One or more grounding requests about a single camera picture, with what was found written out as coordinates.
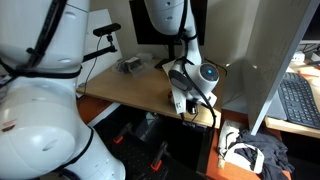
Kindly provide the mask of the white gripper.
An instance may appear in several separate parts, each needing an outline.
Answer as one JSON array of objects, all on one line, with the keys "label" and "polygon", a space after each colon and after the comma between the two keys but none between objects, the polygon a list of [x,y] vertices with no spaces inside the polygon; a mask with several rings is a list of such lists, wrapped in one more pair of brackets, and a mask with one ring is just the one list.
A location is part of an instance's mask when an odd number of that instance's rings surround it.
[{"label": "white gripper", "polygon": [[189,93],[184,93],[176,87],[171,88],[171,94],[172,96],[170,101],[173,103],[177,114],[185,113],[187,111],[187,101],[195,102],[198,105],[206,104],[202,97],[195,98]]}]

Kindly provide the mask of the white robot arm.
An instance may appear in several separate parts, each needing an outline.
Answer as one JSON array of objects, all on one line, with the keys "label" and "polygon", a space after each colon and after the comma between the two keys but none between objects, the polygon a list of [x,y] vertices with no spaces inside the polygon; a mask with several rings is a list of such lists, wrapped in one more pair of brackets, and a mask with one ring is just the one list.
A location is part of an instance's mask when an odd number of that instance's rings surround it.
[{"label": "white robot arm", "polygon": [[0,0],[0,180],[126,177],[76,105],[89,1]]}]

